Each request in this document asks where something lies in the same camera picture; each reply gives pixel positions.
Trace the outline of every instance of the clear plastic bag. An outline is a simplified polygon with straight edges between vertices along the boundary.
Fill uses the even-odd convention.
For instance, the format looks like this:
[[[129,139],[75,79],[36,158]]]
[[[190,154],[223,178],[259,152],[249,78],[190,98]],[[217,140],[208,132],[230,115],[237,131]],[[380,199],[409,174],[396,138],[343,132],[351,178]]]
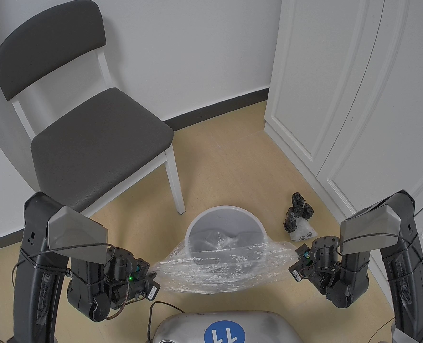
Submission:
[[[215,294],[290,278],[288,268],[297,260],[291,243],[266,234],[207,231],[182,241],[153,271],[165,290]]]
[[[296,224],[297,228],[295,229],[295,231],[289,234],[293,242],[301,242],[302,240],[318,236],[317,232],[313,229],[313,227],[309,224],[306,219],[299,217],[298,219],[296,219]]]

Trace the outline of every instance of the white plastic bag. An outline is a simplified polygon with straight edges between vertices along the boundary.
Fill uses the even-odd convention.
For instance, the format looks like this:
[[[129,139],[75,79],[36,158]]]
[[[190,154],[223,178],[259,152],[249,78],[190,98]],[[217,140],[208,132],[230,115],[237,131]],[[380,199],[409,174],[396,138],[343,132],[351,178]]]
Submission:
[[[306,219],[299,217],[298,219],[296,219],[296,224],[297,228],[295,229],[295,231],[289,234],[293,242],[300,242],[302,240],[318,236],[316,231],[313,229],[312,226],[310,226],[309,222]]]
[[[291,278],[288,268],[297,260],[291,243],[266,234],[207,231],[182,241],[153,271],[165,290],[215,294]]]

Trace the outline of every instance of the chair seat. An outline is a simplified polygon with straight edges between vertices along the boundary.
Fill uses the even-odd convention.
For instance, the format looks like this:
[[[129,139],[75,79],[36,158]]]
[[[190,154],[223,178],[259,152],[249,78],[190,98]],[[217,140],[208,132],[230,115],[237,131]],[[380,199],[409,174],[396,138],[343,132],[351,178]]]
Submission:
[[[81,212],[168,149],[173,130],[117,88],[93,96],[34,137],[41,191]]]

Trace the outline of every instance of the wooden floor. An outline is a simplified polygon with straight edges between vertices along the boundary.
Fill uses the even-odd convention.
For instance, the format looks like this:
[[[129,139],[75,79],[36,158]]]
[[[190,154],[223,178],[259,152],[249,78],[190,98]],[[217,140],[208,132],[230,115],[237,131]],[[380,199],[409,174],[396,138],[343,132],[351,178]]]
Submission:
[[[177,214],[167,174],[160,167],[92,217],[108,228],[108,241],[154,264],[183,240],[197,214],[222,204],[248,209],[261,220],[273,240],[289,240],[283,220],[294,192],[300,192],[314,208],[310,223],[320,236],[339,235],[337,221],[263,131],[265,106],[266,102],[258,103],[177,131],[174,150],[186,213]],[[12,335],[10,273],[18,248],[19,244],[0,249],[0,338],[4,340]],[[157,299],[186,312],[277,312],[293,325],[305,343],[367,343],[393,316],[373,276],[369,277],[369,290],[348,309],[337,309],[309,282],[296,283],[294,279],[216,295],[161,289]],[[127,306],[114,320],[93,323],[69,305],[67,285],[66,278],[56,325],[60,343],[146,341],[148,301]],[[157,305],[152,331],[174,313],[167,306]],[[390,324],[372,342],[381,339],[390,341]]]

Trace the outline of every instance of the chair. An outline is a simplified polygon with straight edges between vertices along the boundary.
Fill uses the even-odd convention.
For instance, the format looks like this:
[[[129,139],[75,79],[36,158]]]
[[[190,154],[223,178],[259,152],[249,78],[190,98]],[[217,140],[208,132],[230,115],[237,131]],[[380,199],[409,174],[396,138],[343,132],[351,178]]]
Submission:
[[[41,191],[90,216],[165,164],[179,214],[185,205],[173,130],[113,87],[103,47],[102,15],[90,0],[37,14],[0,46],[0,86],[29,134]],[[16,95],[38,79],[95,50],[107,87],[36,134]]]

